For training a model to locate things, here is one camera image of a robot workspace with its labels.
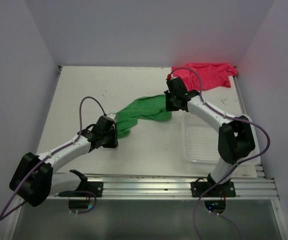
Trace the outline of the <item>green towel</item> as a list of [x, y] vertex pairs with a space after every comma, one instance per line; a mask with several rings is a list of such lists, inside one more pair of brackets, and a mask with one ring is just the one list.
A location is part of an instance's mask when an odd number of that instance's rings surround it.
[[117, 112], [117, 139], [127, 137], [138, 119], [167, 122], [172, 119], [172, 112], [166, 110], [164, 94], [140, 97]]

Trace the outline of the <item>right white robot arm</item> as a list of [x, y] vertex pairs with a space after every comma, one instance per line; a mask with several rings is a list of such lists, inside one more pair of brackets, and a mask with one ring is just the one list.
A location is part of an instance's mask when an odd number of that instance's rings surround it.
[[249, 118], [227, 114], [202, 98], [196, 90], [188, 91], [180, 77], [169, 75], [166, 79], [166, 110], [168, 112], [185, 111], [193, 114], [217, 133], [219, 160], [208, 175], [207, 192], [218, 196], [224, 191], [224, 184], [231, 179], [233, 167], [255, 150], [255, 140]]

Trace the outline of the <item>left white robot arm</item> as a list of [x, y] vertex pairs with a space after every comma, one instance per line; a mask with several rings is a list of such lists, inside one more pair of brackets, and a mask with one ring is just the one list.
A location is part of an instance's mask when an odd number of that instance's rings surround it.
[[87, 177], [77, 170], [58, 173], [74, 159], [98, 148], [114, 149], [117, 141], [117, 115], [102, 115], [92, 128], [85, 128], [57, 149], [25, 154], [9, 187], [31, 206], [40, 205], [48, 196], [65, 193], [70, 196], [89, 196]]

